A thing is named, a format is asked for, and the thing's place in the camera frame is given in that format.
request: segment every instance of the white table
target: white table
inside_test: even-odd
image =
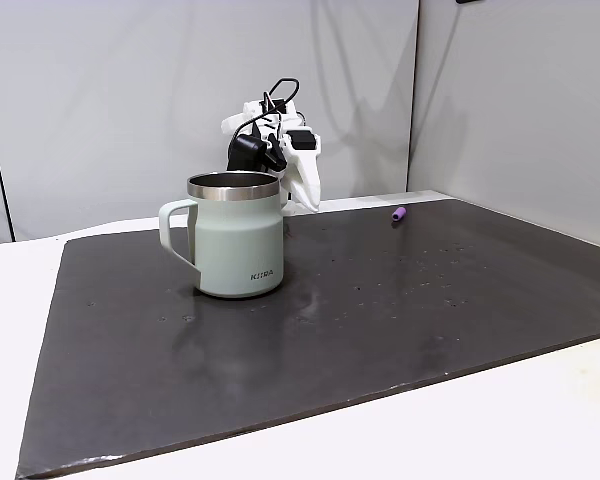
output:
[[[449,198],[418,192],[321,211]],[[185,224],[174,217],[174,225]],[[13,479],[64,243],[157,228],[101,225],[0,245],[0,480]],[[267,430],[75,475],[180,478],[600,479],[600,340]]]

